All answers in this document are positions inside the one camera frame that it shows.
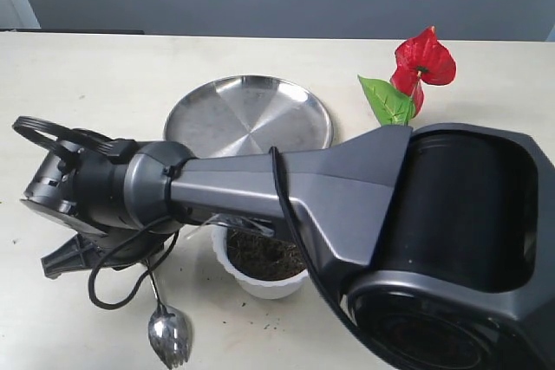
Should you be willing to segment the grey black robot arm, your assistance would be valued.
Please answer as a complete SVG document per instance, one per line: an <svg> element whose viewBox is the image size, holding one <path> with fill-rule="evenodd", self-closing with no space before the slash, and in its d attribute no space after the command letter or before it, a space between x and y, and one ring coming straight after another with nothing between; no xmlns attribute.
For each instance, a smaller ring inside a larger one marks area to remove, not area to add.
<svg viewBox="0 0 555 370"><path fill-rule="evenodd" d="M342 324L399 369L554 366L554 165L528 135L387 125L323 150L200 159L28 116L24 203L85 238L72 269L145 260L218 215L292 241Z"/></svg>

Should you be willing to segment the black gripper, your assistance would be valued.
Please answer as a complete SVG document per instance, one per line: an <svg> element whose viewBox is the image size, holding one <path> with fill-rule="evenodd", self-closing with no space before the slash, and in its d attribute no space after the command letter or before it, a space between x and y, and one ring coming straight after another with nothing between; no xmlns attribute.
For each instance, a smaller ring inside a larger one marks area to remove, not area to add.
<svg viewBox="0 0 555 370"><path fill-rule="evenodd" d="M91 270L139 230L127 210L124 183L133 156L153 142L111 139L30 116L18 117L12 127L48 152L23 193L23 204L75 231L41 258L46 278Z"/></svg>

